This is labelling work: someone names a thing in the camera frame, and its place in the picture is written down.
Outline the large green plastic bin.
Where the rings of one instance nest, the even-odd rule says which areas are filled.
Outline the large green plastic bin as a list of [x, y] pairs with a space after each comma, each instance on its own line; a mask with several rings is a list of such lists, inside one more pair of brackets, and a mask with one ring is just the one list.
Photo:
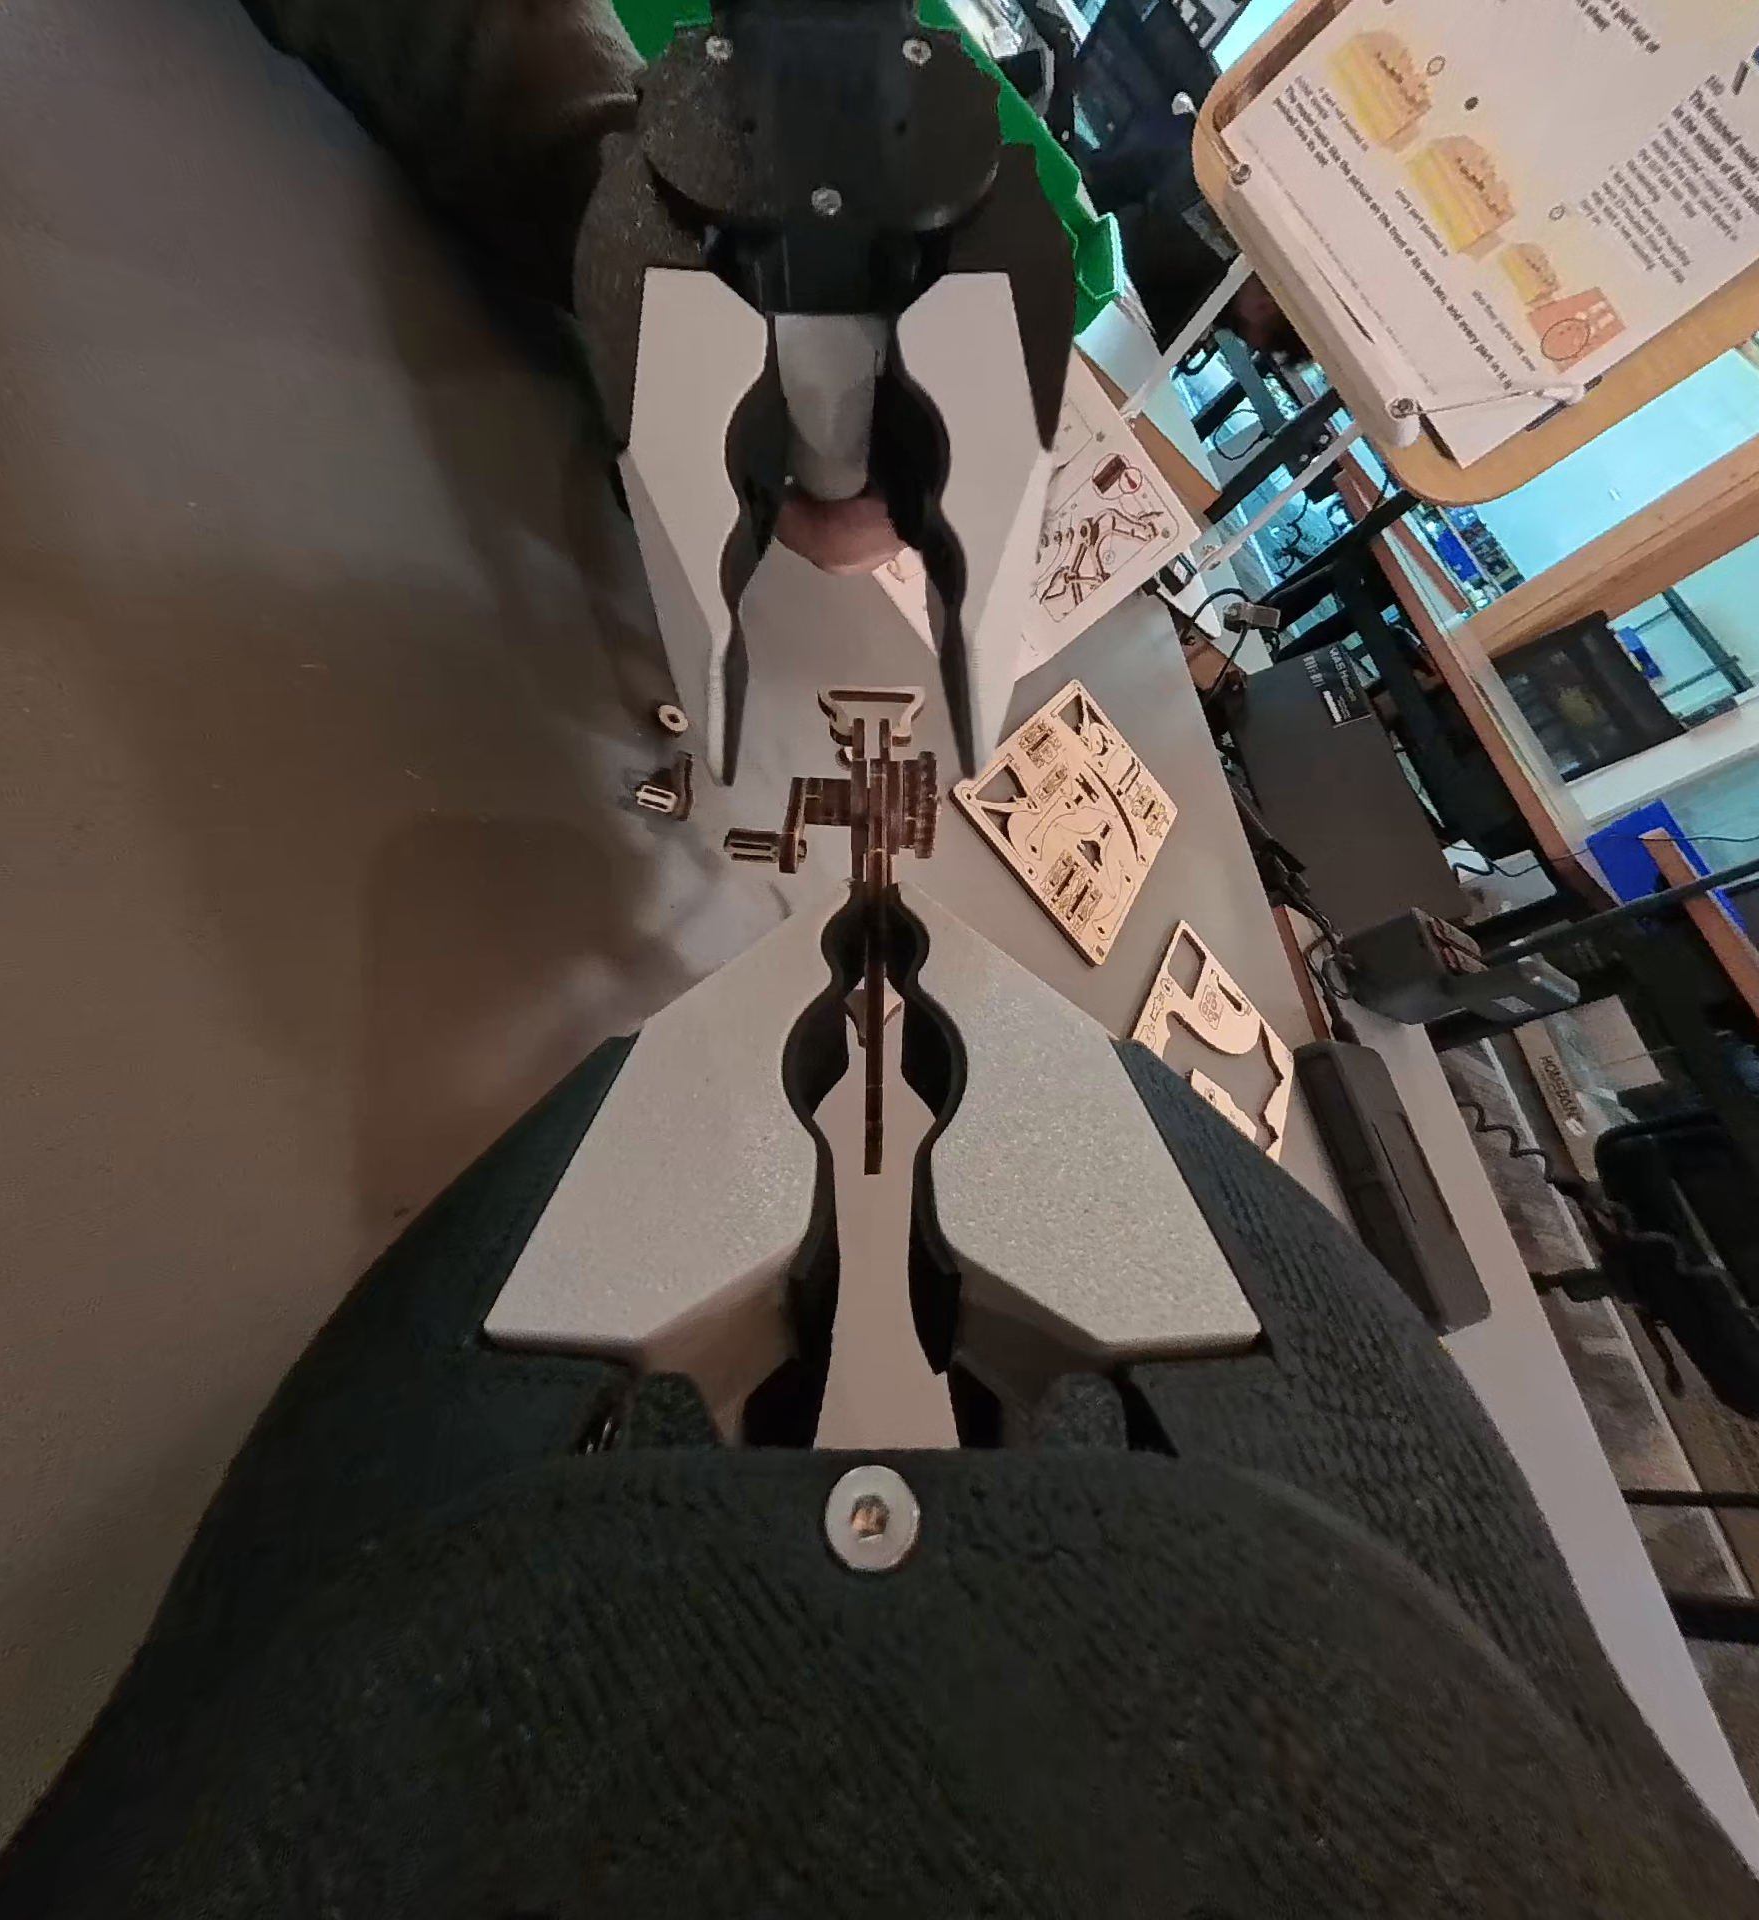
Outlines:
[[[1081, 339], [1125, 290], [1115, 220], [1092, 204], [1075, 149], [1077, 80], [1087, 34], [1083, 11], [1077, 4], [946, 2], [920, 2], [916, 8], [926, 26], [957, 32], [973, 64], [993, 83], [1003, 145], [1031, 152], [1041, 192], [1074, 253], [1075, 336]], [[1036, 40], [1030, 52], [1040, 58], [1043, 73], [1031, 93], [1011, 77], [1016, 58], [997, 54], [990, 34], [979, 32], [988, 13], [1009, 25], [1024, 25]]]

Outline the wooden parts sheet slotted strips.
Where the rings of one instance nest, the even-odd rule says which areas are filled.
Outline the wooden parts sheet slotted strips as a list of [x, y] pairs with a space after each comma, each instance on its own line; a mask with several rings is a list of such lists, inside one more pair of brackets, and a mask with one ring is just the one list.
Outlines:
[[1081, 681], [1014, 728], [952, 796], [1089, 967], [1110, 959], [1178, 804]]

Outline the wooden gear axle assembly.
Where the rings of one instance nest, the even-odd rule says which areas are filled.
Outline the wooden gear axle assembly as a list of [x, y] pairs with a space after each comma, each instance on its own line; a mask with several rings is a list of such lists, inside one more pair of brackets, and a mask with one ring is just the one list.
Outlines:
[[796, 875], [807, 864], [816, 829], [843, 829], [851, 884], [884, 889], [900, 857], [935, 856], [941, 798], [938, 756], [930, 750], [856, 759], [843, 774], [790, 780], [781, 823], [727, 829], [723, 852], [735, 862]]

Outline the assembly instruction booklet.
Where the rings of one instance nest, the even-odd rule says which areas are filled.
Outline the assembly instruction booklet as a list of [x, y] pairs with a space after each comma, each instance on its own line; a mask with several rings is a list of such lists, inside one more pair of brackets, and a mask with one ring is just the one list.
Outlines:
[[1075, 363], [1062, 403], [1017, 673], [1034, 672], [1092, 632], [1184, 559], [1197, 539], [1197, 522], [1149, 460], [1133, 421], [1095, 373]]

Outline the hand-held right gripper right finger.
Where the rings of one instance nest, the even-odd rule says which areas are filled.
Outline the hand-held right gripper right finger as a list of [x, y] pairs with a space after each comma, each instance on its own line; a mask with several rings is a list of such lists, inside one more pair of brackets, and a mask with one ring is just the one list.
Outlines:
[[1234, 1265], [1099, 1020], [920, 887], [895, 909], [919, 1339], [1036, 1408], [1069, 1374], [1251, 1354]]

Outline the black flat box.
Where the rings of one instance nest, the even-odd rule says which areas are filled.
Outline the black flat box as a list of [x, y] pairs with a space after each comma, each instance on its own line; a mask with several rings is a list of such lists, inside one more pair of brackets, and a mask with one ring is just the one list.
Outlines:
[[1230, 736], [1258, 816], [1338, 932], [1417, 909], [1465, 922], [1468, 897], [1342, 647], [1251, 672]]

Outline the wooden parts sheet curved cutout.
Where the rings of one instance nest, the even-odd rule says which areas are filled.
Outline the wooden parts sheet curved cutout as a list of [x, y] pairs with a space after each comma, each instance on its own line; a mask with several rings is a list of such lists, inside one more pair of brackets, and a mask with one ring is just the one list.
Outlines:
[[1294, 1052], [1186, 920], [1170, 934], [1133, 1043], [1174, 1069], [1265, 1158], [1284, 1158]]

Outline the wooden support post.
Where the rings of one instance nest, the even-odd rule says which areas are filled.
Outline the wooden support post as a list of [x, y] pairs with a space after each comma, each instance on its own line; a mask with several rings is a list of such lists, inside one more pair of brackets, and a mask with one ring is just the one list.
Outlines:
[[1615, 618], [1759, 537], [1759, 433], [1621, 526], [1455, 628], [1457, 654], [1486, 660], [1591, 616]]

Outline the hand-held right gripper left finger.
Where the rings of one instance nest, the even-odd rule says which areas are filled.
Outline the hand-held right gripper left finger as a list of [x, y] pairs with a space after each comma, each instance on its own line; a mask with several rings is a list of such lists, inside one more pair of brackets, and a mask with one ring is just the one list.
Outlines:
[[842, 1305], [837, 1169], [850, 887], [645, 1020], [485, 1319], [525, 1354], [638, 1374], [825, 1374]]

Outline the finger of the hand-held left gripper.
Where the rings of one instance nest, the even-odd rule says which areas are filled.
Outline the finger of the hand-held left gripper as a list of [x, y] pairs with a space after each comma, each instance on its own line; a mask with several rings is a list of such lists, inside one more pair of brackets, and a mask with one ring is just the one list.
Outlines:
[[727, 787], [749, 677], [739, 606], [768, 550], [760, 453], [778, 453], [770, 319], [716, 275], [650, 268], [622, 479], [677, 693]]
[[904, 435], [900, 529], [936, 598], [935, 637], [958, 763], [1003, 736], [1026, 652], [1053, 453], [1041, 435], [1011, 277], [936, 281], [895, 327]]

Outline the desk with brown edge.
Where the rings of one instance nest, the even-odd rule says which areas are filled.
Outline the desk with brown edge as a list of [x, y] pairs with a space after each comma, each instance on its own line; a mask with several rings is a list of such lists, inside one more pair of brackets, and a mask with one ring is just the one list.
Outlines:
[[1641, 842], [1663, 882], [1663, 891], [1644, 899], [1643, 906], [1682, 911], [1684, 922], [1692, 926], [1720, 973], [1728, 979], [1736, 1001], [1759, 1024], [1759, 947], [1736, 920], [1731, 908], [1720, 899], [1721, 893], [1744, 886], [1747, 879], [1759, 879], [1759, 862], [1739, 869], [1707, 874], [1694, 867], [1671, 831], [1651, 829]]

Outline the person's left hand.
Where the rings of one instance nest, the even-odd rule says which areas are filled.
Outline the person's left hand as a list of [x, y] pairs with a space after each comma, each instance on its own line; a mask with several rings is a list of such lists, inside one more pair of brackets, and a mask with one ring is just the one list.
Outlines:
[[796, 493], [781, 505], [774, 533], [799, 559], [837, 578], [871, 574], [908, 547], [876, 493], [847, 498]]

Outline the person's left forearm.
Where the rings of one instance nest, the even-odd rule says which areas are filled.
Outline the person's left forearm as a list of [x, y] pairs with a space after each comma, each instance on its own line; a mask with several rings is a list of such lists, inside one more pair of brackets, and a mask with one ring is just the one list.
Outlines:
[[630, 132], [641, 58], [604, 2], [247, 2], [397, 163], [490, 253], [571, 253], [604, 141]]

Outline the grey power adapter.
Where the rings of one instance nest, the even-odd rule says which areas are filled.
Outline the grey power adapter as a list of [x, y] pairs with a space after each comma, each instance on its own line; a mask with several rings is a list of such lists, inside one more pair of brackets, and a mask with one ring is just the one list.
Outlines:
[[1421, 908], [1342, 937], [1338, 971], [1358, 1005], [1406, 1026], [1518, 1026], [1581, 1001], [1581, 987], [1548, 959], [1490, 962], [1466, 929]]

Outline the wooden model frame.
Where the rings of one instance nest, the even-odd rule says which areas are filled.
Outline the wooden model frame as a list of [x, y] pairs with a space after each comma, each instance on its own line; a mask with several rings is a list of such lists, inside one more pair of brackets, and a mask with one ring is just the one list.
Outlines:
[[[919, 686], [843, 686], [819, 692], [819, 712], [837, 748], [843, 774], [856, 759], [919, 755], [915, 728], [926, 707]], [[851, 1028], [862, 1046], [863, 1160], [871, 1177], [887, 1163], [887, 1026], [893, 994], [893, 920], [899, 908], [899, 865], [893, 886], [853, 886], [847, 879], [850, 984], [843, 992]]]

